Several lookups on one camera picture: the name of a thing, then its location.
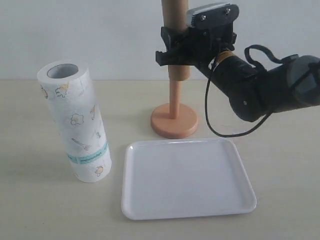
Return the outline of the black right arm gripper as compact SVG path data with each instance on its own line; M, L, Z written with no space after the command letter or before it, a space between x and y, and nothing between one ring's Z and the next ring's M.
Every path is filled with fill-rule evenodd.
M206 29L188 27L184 30L162 26L160 35L167 51L155 52L155 61L159 66L209 63L223 51L234 51L237 39L233 23Z

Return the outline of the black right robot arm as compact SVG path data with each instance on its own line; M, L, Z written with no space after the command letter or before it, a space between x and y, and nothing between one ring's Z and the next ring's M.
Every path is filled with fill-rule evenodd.
M166 51L158 51L160 66L193 66L229 100L243 121L266 114L320 104L320 59L293 54L276 58L265 46L245 48L245 59L234 54L237 35L231 23L205 29L160 30Z

